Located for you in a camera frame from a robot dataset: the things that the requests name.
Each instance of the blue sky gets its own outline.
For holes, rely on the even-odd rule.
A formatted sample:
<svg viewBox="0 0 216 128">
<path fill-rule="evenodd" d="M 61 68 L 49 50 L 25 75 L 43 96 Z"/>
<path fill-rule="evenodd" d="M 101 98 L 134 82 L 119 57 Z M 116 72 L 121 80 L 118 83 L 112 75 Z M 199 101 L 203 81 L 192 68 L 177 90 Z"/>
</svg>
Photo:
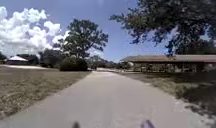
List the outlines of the blue sky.
<svg viewBox="0 0 216 128">
<path fill-rule="evenodd" d="M 163 45 L 154 47 L 154 43 L 130 44 L 131 37 L 120 24 L 110 21 L 112 14 L 127 13 L 127 8 L 134 7 L 136 0 L 0 0 L 0 7 L 7 9 L 8 17 L 14 12 L 22 12 L 24 8 L 45 10 L 47 20 L 60 24 L 64 34 L 73 18 L 89 19 L 109 34 L 109 42 L 101 54 L 105 59 L 118 61 L 129 55 L 164 54 Z"/>
</svg>

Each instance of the dry grass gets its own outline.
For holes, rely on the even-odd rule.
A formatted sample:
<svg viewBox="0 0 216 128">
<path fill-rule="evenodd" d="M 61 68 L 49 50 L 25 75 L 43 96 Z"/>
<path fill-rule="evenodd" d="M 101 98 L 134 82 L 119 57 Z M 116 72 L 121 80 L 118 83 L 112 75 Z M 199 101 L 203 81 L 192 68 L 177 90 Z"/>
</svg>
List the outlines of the dry grass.
<svg viewBox="0 0 216 128">
<path fill-rule="evenodd" d="M 89 73 L 0 68 L 0 120 L 69 87 Z"/>
<path fill-rule="evenodd" d="M 157 87 L 176 98 L 191 103 L 187 106 L 201 115 L 216 115 L 216 72 L 200 74 L 121 73 Z"/>
</svg>

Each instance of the bush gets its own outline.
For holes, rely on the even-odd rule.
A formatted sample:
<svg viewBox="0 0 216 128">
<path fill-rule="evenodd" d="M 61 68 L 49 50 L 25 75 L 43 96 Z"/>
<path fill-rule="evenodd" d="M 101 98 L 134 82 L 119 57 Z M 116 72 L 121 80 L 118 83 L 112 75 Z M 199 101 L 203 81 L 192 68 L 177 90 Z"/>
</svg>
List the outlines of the bush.
<svg viewBox="0 0 216 128">
<path fill-rule="evenodd" d="M 88 64 L 84 59 L 77 59 L 77 70 L 78 71 L 87 71 Z"/>
<path fill-rule="evenodd" d="M 60 64 L 60 71 L 87 71 L 88 65 L 84 59 L 65 58 Z"/>
</svg>

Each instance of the paved path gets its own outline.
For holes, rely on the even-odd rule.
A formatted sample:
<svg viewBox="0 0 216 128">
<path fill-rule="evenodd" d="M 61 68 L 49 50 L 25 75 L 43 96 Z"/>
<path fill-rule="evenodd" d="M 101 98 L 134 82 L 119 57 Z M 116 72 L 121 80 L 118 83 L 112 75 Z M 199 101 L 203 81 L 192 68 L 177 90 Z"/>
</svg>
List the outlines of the paved path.
<svg viewBox="0 0 216 128">
<path fill-rule="evenodd" d="M 183 103 L 144 84 L 113 73 L 94 72 L 54 96 L 0 122 L 0 128 L 205 128 Z"/>
</svg>

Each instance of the pavilion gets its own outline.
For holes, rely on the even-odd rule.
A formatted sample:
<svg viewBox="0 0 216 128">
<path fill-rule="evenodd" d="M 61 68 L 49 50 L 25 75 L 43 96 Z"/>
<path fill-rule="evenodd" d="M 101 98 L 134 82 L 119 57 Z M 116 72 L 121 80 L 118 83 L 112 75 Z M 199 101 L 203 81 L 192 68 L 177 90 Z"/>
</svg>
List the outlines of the pavilion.
<svg viewBox="0 0 216 128">
<path fill-rule="evenodd" d="M 139 72 L 202 72 L 216 66 L 216 55 L 143 55 L 121 61 L 133 63 L 134 71 Z"/>
<path fill-rule="evenodd" d="M 7 60 L 7 64 L 9 65 L 27 65 L 28 60 L 20 57 L 20 56 L 14 56 Z"/>
</svg>

